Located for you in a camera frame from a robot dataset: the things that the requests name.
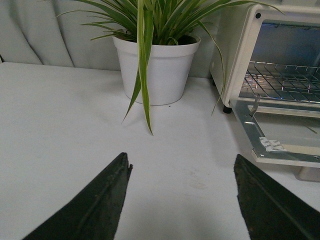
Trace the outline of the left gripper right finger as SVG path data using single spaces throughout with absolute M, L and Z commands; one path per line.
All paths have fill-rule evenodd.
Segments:
M 318 240 L 320 213 L 249 160 L 234 163 L 237 200 L 252 240 Z

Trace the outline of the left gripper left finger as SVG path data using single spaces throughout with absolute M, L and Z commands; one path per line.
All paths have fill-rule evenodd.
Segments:
M 112 240 L 133 166 L 120 153 L 70 202 L 25 236 L 26 240 Z

